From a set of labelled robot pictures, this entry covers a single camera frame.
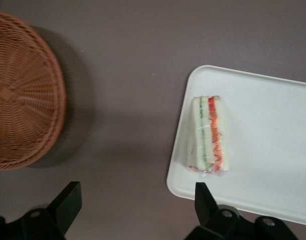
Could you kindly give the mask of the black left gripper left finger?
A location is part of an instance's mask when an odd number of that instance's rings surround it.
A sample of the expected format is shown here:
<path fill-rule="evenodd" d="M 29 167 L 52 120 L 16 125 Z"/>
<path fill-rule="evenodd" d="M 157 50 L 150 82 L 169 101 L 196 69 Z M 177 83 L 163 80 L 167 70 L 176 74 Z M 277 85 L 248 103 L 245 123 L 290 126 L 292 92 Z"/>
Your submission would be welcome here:
<path fill-rule="evenodd" d="M 81 183 L 72 181 L 47 207 L 34 208 L 9 223 L 0 216 L 0 240 L 64 240 L 81 208 Z"/>

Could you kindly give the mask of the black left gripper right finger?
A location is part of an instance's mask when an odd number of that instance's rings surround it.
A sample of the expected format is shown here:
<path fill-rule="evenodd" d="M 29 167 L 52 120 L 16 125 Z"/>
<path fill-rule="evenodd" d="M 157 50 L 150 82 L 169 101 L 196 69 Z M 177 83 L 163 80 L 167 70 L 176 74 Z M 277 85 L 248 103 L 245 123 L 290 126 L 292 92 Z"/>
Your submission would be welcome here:
<path fill-rule="evenodd" d="M 188 240 L 293 240 L 295 234 L 280 219 L 259 216 L 246 220 L 229 205 L 218 205 L 206 183 L 195 184 L 195 212 L 200 225 L 186 237 Z"/>

